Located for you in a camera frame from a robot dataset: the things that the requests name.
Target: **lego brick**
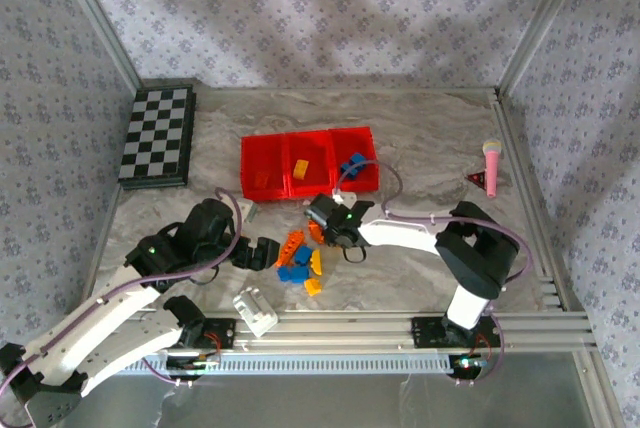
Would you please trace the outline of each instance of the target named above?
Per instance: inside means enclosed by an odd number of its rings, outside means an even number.
[[[311,271],[318,276],[322,276],[322,259],[320,258],[320,250],[313,250],[313,253],[311,254]]]
[[[248,286],[242,290],[233,298],[233,306],[258,338],[278,324],[278,315],[258,288]]]
[[[324,245],[324,235],[322,234],[322,227],[313,220],[309,220],[309,234],[311,239],[319,245]]]
[[[269,173],[264,171],[256,173],[254,184],[257,189],[264,190],[267,187],[267,183],[269,183]]]
[[[367,159],[364,156],[362,156],[360,153],[354,153],[353,156],[349,159],[349,161],[351,162],[352,165],[355,165],[356,163],[367,161]]]
[[[309,279],[309,267],[294,266],[291,268],[291,282],[301,285]]]
[[[307,160],[296,161],[296,166],[293,168],[293,177],[296,180],[304,180],[304,175],[307,173],[309,162]]]
[[[276,266],[285,266],[291,262],[296,250],[304,243],[304,233],[302,230],[296,230],[289,233],[287,241],[280,249],[280,256],[276,261]]]
[[[289,268],[286,266],[278,268],[278,278],[283,282],[291,281],[291,272],[289,271]]]
[[[340,165],[340,173],[344,173],[345,171],[347,171],[349,168],[351,167],[351,164],[349,163],[343,163],[342,165]],[[349,179],[353,179],[356,177],[356,170],[349,172],[349,174],[347,175],[347,178]]]
[[[307,293],[309,293],[309,296],[315,296],[318,293],[322,292],[322,285],[318,280],[314,278],[309,278],[307,281],[305,281],[304,287],[306,288]]]
[[[293,255],[293,262],[299,266],[306,266],[311,259],[311,253],[313,250],[307,245],[302,245],[296,250],[296,254]]]

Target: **pink toy microphone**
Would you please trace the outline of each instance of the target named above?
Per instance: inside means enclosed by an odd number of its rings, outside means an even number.
[[[486,163],[484,170],[485,189],[489,198],[495,198],[498,182],[498,159],[502,151],[502,143],[496,139],[487,140],[482,145],[482,151]]]

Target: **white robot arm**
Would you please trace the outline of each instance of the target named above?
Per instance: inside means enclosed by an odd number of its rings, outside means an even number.
[[[478,206],[460,202],[449,213],[394,211],[389,216],[380,204],[356,201],[352,207],[318,195],[305,211],[322,229],[329,245],[345,252],[369,246],[394,245],[428,251],[443,258],[458,287],[446,318],[461,330],[473,330],[487,304],[504,286],[519,245],[507,235],[478,226],[474,220],[495,222]],[[469,223],[429,223],[428,220],[468,218]],[[475,237],[473,245],[467,239]]]

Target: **metal extrusion bar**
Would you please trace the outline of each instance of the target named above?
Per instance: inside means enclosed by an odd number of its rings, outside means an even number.
[[[78,3],[96,34],[104,43],[107,53],[113,59],[127,87],[131,93],[135,93],[142,86],[142,82],[100,2],[98,0],[78,0]]]
[[[573,358],[594,426],[624,427],[625,423],[600,355],[597,352],[577,352],[573,354]]]
[[[236,317],[231,313],[208,317]],[[256,338],[238,320],[233,350],[225,355],[388,355],[462,354],[464,349],[415,349],[411,318],[442,316],[437,313],[405,312],[292,312],[278,314],[280,322]],[[565,313],[496,314],[509,353],[550,353],[596,349],[587,315]],[[169,350],[179,355],[181,350]]]
[[[498,126],[500,128],[503,142],[506,146],[507,156],[513,169],[513,176],[516,181],[516,187],[520,193],[520,199],[525,210],[527,221],[532,233],[532,242],[536,255],[538,256],[540,267],[544,272],[549,270],[548,275],[551,275],[556,288],[558,289],[557,296],[564,308],[578,309],[579,307],[575,303],[575,296],[572,296],[567,289],[566,285],[562,283],[563,274],[565,270],[562,266],[562,262],[559,261],[557,253],[554,252],[549,239],[548,232],[543,229],[547,226],[543,223],[544,215],[540,214],[540,210],[537,208],[533,193],[537,190],[534,188],[534,181],[524,171],[524,164],[522,163],[522,154],[518,143],[516,143],[513,137],[513,130],[509,124],[509,119],[504,112],[504,108],[498,102],[495,93],[490,96],[490,103],[494,110]]]
[[[527,70],[565,0],[540,0],[527,30],[500,79],[500,96],[509,95]]]
[[[91,259],[91,265],[89,266],[87,278],[82,288],[81,302],[86,300],[87,298],[90,298],[93,292],[93,288],[96,283],[96,276],[98,274],[98,268],[100,267],[100,261],[102,260],[104,249],[107,246],[107,238],[109,238],[109,231],[111,231],[111,225],[113,223],[113,218],[118,207],[118,200],[120,199],[121,193],[122,187],[120,186],[120,183],[117,183],[115,189],[113,190],[113,194],[111,195],[109,207],[107,208],[107,212],[105,213],[104,223],[102,225],[102,229],[100,230],[100,236],[98,237],[96,251],[93,253],[93,258]]]

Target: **glass panel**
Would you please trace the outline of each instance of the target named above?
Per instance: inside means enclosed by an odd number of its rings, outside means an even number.
[[[593,426],[569,354],[508,355],[474,387],[443,375],[208,376],[192,389],[116,376],[60,426],[413,428]]]

